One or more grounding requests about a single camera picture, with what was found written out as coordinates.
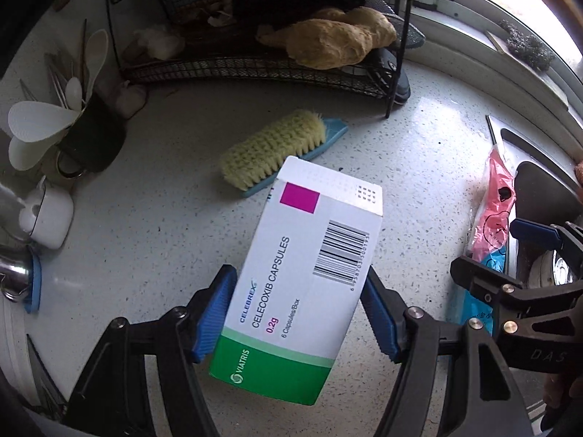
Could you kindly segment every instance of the finger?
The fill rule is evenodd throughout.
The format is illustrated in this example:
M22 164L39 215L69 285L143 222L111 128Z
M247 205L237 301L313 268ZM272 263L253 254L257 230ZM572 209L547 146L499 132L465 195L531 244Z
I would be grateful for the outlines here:
M569 396L571 397L583 397L583 376L573 381L573 384L569 388Z
M547 375L544 379L543 401L547 406L560 407L564 384L561 375Z

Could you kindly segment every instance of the pink plastic bag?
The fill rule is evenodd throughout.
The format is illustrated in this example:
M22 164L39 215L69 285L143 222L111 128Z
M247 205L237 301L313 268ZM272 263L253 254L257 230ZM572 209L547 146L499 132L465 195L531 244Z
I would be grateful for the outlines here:
M479 263L498 251L508 239L508 217L516 200L514 176L508 172L494 146L488 156L488 190L477 211L468 254Z

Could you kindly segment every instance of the sink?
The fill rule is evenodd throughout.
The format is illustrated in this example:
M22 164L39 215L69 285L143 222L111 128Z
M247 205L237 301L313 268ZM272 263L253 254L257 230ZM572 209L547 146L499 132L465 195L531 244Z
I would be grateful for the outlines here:
M583 205L576 195L579 184L573 174L573 165L562 167L526 136L494 117L487 118L493 141L501 148L506 167L515 172L516 203L509 220L519 217L546 225L563 224L574 222L583 214ZM543 253L540 247L524 242L519 245L510 236L505 272L527 287L532 263ZM544 375L518 369L512 372L531 419L534 419L544 410L541 401Z

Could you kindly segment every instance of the speckled countertop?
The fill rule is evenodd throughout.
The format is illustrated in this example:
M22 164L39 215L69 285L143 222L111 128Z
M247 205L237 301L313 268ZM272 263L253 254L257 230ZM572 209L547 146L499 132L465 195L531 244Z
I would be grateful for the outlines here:
M413 95L387 121L381 101L289 84L154 90L112 166L78 183L62 249L42 255L41 310L26 329L63 394L114 317L156 319L208 286L221 264L241 267L267 190L241 198L221 180L218 156L298 107L348 122L348 134L316 162L383 187L375 268L407 303L446 318L449 264L465 244L492 146L485 116L520 116L449 75L413 63L405 69ZM200 384L224 436L372 435L398 369L379 352L361 306L315 406L235 389L206 366ZM437 429L442 385L427 435Z

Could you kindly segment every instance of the barcode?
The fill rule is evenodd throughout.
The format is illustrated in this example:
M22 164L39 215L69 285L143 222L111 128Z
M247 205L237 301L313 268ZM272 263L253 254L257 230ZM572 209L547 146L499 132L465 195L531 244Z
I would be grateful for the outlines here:
M330 220L314 274L353 286L368 244L368 233Z

